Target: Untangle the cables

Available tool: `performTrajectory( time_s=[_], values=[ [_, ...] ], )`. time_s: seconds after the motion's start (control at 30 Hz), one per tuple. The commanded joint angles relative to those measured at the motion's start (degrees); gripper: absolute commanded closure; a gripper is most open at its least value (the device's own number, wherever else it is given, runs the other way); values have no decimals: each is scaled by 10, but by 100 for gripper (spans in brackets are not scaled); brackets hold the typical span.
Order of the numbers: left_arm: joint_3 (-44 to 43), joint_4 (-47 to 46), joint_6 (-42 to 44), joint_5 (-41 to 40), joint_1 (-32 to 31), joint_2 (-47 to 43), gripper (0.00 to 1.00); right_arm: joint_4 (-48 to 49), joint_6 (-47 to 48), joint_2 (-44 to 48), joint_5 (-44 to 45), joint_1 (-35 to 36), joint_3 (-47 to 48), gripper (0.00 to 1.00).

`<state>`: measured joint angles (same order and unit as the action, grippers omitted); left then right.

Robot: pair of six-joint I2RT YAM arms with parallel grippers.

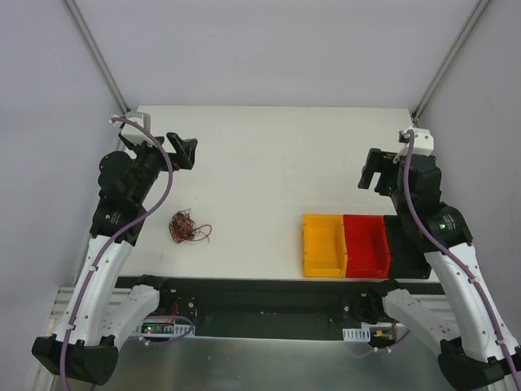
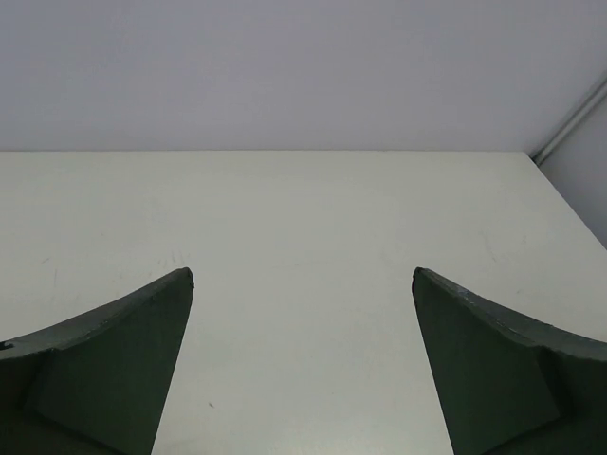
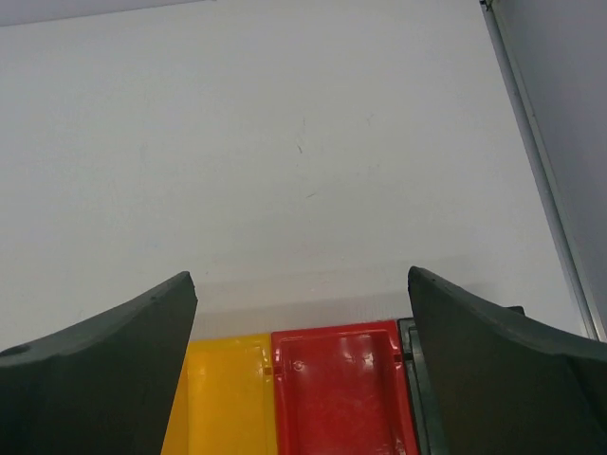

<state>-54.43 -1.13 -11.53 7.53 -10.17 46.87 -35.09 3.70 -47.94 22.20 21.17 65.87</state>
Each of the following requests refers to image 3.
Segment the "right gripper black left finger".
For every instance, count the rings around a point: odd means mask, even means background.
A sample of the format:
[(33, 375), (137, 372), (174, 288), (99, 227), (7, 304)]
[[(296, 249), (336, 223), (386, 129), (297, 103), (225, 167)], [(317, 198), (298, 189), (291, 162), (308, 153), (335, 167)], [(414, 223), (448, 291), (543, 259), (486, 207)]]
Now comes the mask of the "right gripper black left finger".
[(183, 271), (2, 351), (2, 453), (160, 453), (196, 307)]

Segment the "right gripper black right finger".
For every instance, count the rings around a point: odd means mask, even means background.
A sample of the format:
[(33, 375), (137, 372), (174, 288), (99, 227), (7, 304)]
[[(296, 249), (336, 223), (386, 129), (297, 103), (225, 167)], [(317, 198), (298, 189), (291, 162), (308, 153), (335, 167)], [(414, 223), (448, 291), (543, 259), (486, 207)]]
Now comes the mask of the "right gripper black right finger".
[(407, 377), (425, 454), (602, 454), (606, 346), (412, 267)]

